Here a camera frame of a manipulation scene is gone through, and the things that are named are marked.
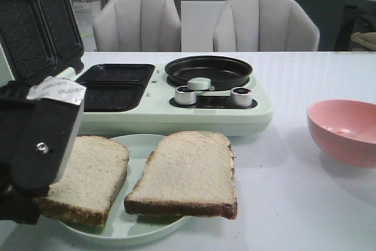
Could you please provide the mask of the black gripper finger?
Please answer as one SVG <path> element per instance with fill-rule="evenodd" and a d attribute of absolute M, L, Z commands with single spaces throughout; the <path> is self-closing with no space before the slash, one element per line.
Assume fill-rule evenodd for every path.
<path fill-rule="evenodd" d="M 12 184 L 24 195 L 45 196 L 63 175 L 78 133 L 86 88 L 49 76 L 26 93 L 31 117 L 11 159 Z"/>
<path fill-rule="evenodd" d="M 1 87 L 1 163 L 9 163 L 34 108 L 31 85 L 10 81 Z"/>

